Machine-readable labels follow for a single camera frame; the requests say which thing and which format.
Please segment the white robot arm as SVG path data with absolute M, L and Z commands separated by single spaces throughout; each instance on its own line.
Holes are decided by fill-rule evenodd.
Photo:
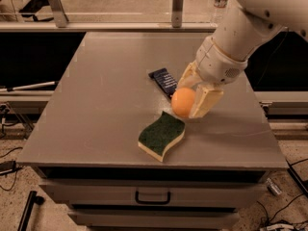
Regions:
M 205 116 L 222 98 L 258 47 L 283 29 L 308 36 L 308 0 L 235 0 L 212 35 L 204 39 L 178 88 L 195 89 L 186 117 Z

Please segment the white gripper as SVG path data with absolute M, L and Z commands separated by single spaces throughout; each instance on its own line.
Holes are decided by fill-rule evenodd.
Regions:
M 196 52 L 195 62 L 189 63 L 178 81 L 177 88 L 196 88 L 189 118 L 204 117 L 222 98 L 220 85 L 235 82 L 247 67 L 247 61 L 236 61 L 215 46 L 211 37 L 204 39 Z

